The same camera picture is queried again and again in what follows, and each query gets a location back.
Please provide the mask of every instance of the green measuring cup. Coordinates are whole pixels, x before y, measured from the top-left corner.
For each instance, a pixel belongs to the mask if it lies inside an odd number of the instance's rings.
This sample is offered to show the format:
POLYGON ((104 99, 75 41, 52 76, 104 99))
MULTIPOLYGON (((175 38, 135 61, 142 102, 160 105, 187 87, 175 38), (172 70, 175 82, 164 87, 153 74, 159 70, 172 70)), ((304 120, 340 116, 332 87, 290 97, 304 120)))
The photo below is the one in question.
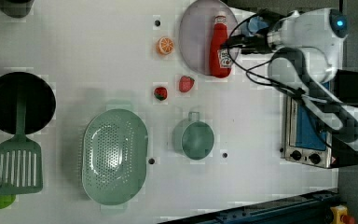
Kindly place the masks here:
POLYGON ((200 121, 200 112, 188 113, 188 119, 179 122, 173 129, 173 147, 191 160, 202 160, 212 151, 214 134, 212 128, 200 121))

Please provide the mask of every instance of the red ketchup bottle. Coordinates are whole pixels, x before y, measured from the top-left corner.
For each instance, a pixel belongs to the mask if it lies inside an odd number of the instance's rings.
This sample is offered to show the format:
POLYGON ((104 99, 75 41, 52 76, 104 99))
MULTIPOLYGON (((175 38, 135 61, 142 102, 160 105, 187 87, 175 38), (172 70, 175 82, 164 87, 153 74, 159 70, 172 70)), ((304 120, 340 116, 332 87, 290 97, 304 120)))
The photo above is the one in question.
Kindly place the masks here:
POLYGON ((209 69, 214 77, 228 77, 231 72, 232 61, 228 57, 228 50, 221 49, 221 45, 228 39, 226 12, 219 11, 214 19, 213 36, 209 52, 209 69))

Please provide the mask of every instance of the red strawberry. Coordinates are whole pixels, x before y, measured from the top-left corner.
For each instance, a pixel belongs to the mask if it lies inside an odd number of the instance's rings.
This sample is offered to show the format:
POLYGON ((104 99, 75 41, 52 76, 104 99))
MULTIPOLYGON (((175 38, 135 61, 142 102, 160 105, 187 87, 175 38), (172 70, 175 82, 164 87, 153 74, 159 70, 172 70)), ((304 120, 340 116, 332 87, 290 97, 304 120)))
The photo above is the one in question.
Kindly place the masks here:
POLYGON ((163 101, 163 100, 167 99, 167 97, 168 97, 167 89, 165 89, 165 87, 157 87, 155 89, 155 96, 160 101, 163 101))
POLYGON ((194 78, 182 76, 179 81, 179 91, 188 92, 194 86, 194 78))

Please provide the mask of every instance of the orange slice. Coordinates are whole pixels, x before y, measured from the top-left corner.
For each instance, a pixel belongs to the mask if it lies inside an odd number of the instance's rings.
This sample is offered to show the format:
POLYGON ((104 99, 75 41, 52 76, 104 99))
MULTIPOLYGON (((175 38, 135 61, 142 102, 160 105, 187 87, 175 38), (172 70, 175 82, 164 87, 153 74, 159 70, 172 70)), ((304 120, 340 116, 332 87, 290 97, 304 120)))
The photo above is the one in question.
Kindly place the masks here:
POLYGON ((170 54, 174 49, 173 41, 166 36, 159 39, 156 44, 156 50, 159 54, 167 55, 170 54))

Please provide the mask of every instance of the black frying pan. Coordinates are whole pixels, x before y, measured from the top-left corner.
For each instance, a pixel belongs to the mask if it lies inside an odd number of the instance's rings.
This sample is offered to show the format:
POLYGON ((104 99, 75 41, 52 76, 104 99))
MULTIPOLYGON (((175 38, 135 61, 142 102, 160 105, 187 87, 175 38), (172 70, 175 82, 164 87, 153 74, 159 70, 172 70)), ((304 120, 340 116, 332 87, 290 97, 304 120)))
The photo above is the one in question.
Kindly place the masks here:
POLYGON ((0 77, 0 130, 16 132, 18 83, 26 96, 25 133, 36 133, 52 119, 56 100, 51 87, 35 75, 14 72, 0 77))

